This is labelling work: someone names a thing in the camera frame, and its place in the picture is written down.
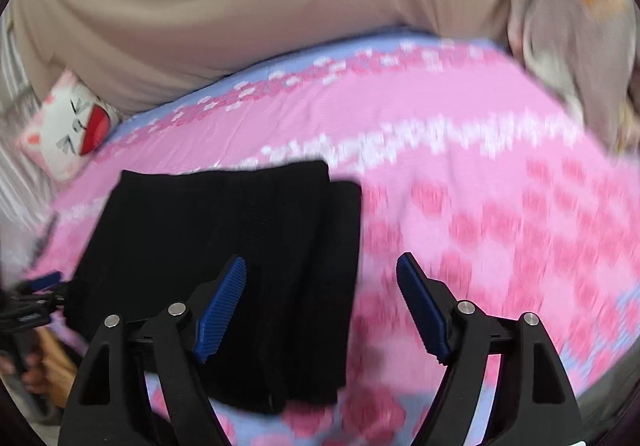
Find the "person's left hand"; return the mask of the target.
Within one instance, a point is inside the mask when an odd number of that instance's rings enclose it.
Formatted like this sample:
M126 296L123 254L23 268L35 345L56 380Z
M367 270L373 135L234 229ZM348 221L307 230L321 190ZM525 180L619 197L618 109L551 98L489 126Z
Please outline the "person's left hand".
M32 394L47 395L55 407L64 409L78 367L63 344L49 329L38 329L32 351L24 359L20 378Z

